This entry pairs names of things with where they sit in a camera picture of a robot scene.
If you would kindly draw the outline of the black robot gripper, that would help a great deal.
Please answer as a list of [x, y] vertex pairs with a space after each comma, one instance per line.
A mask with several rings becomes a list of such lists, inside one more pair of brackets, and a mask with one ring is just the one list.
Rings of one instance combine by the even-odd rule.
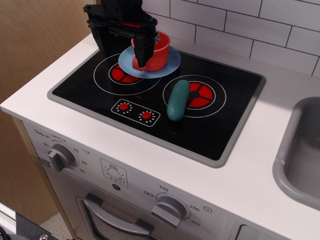
[[87, 4], [88, 26], [103, 54], [110, 54], [109, 45], [116, 36], [133, 39], [134, 55], [139, 68], [144, 68], [153, 57], [157, 20], [142, 9], [141, 0], [102, 0], [100, 4]]

